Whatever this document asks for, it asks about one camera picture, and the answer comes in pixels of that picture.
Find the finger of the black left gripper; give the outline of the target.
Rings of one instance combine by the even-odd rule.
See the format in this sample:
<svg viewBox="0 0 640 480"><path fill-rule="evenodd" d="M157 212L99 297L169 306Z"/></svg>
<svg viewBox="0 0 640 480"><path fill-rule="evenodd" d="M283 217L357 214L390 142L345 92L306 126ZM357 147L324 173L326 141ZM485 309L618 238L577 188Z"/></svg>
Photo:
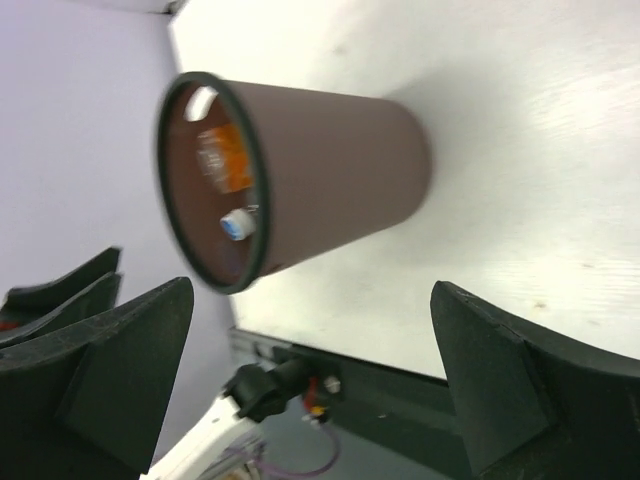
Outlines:
<svg viewBox="0 0 640 480"><path fill-rule="evenodd" d="M2 308L47 313L103 276L116 273L120 255L119 247L109 247L57 279L34 286L14 287L8 291Z"/></svg>
<svg viewBox="0 0 640 480"><path fill-rule="evenodd" d="M93 282L60 306L26 323L5 321L1 316L1 347L7 348L52 333L115 306L121 275L109 273Z"/></svg>

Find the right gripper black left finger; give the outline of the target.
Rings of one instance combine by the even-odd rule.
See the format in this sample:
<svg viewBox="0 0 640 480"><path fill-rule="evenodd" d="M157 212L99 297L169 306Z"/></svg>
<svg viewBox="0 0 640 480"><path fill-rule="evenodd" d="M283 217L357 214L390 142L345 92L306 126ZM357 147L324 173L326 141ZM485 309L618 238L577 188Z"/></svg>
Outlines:
<svg viewBox="0 0 640 480"><path fill-rule="evenodd" d="M1 352L4 479L136 479L148 472L190 328L174 278Z"/></svg>

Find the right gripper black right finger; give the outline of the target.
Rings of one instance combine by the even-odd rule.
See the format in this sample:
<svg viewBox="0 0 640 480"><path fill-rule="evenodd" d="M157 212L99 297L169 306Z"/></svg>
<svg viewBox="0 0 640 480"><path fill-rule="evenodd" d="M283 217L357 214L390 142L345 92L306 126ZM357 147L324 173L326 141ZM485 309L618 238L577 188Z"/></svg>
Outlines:
<svg viewBox="0 0 640 480"><path fill-rule="evenodd" d="M639 362L439 281L430 309L478 479L636 479Z"/></svg>

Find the blue label clear plastic bottle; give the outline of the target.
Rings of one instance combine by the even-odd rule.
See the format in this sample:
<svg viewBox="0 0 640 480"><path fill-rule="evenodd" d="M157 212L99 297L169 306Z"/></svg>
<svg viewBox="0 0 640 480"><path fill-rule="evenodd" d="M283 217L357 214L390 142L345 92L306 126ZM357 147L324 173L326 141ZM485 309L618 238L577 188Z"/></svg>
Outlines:
<svg viewBox="0 0 640 480"><path fill-rule="evenodd" d="M248 208L238 208L228 212L219 224L229 239L235 242L243 241L257 230L257 214Z"/></svg>

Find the orange label plastic bottle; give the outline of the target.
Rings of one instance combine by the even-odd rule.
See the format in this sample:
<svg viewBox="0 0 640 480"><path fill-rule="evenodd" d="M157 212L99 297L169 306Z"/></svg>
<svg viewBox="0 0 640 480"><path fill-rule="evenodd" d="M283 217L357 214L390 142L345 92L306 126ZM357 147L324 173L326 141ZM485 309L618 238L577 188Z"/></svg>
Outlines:
<svg viewBox="0 0 640 480"><path fill-rule="evenodd" d="M248 153L233 123L201 132L197 158L202 173L218 192L236 193L253 186Z"/></svg>

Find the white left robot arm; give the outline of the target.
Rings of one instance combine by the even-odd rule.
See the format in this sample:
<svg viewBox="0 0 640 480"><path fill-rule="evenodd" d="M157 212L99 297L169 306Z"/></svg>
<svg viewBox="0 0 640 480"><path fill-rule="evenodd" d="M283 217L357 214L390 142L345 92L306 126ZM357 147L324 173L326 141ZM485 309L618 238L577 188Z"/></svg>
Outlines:
<svg viewBox="0 0 640 480"><path fill-rule="evenodd" d="M186 277L116 301L110 247L52 281L15 287L1 308L1 475L5 479L205 479L314 378L302 359L239 368L162 458L154 455L194 306Z"/></svg>

